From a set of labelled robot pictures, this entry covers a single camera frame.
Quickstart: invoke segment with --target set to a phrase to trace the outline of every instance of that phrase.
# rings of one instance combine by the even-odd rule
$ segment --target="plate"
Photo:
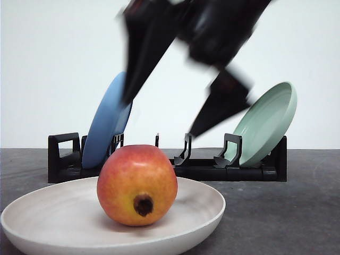
[[[242,136],[240,166],[255,166],[275,148],[293,120],[296,104],[295,88],[283,82],[250,107],[234,131]],[[236,144],[229,142],[225,158],[232,160],[235,154]]]
[[[116,76],[98,106],[84,146],[83,168],[93,168],[103,163],[112,137],[125,130],[132,108],[132,103],[127,107],[120,104],[125,75],[121,72]]]
[[[6,236],[27,255],[180,254],[213,232],[226,206],[214,188],[178,177],[167,214],[152,225],[128,227],[104,213],[97,179],[55,184],[13,201],[1,215]]]

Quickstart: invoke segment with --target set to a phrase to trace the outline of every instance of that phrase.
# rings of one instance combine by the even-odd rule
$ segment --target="blue plate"
[[[112,81],[100,102],[86,138],[83,168],[93,168],[101,164],[105,160],[112,137],[125,130],[132,103],[127,107],[120,104],[124,82],[125,72],[121,72]]]

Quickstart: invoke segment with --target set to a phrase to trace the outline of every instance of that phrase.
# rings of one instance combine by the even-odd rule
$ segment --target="white wall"
[[[2,0],[3,148],[47,148],[50,134],[87,134],[107,86],[125,68],[125,33],[116,16],[128,2]],[[289,148],[340,149],[339,13],[339,0],[276,0],[232,63],[253,82],[253,100],[279,82],[295,85]],[[126,144],[152,144],[159,132],[161,147],[183,146],[217,75],[186,56],[183,44],[171,45],[134,101]],[[243,114],[194,147],[222,146]]]

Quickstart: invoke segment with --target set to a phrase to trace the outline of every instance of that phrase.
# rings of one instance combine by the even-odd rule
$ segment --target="green plate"
[[[256,166],[280,142],[291,124],[297,103],[294,87],[283,82],[268,90],[247,111],[234,134],[242,136],[240,166]],[[232,160],[236,144],[229,142],[225,158]]]

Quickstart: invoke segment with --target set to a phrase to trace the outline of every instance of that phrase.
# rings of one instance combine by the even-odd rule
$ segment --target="black dish rack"
[[[103,164],[94,168],[81,167],[83,148],[87,136],[80,139],[78,133],[50,135],[48,137],[48,183],[60,183],[86,177],[98,176]],[[60,156],[59,143],[73,141],[72,152]],[[283,136],[277,146],[256,167],[241,167],[242,137],[224,135],[224,147],[213,158],[191,158],[191,134],[185,134],[184,149],[178,157],[170,158],[176,176],[197,181],[287,181],[287,137]],[[236,144],[236,155],[229,161],[224,158],[228,142]],[[109,157],[116,147],[124,146],[124,134],[113,136],[107,149]],[[159,145],[159,134],[155,146]]]

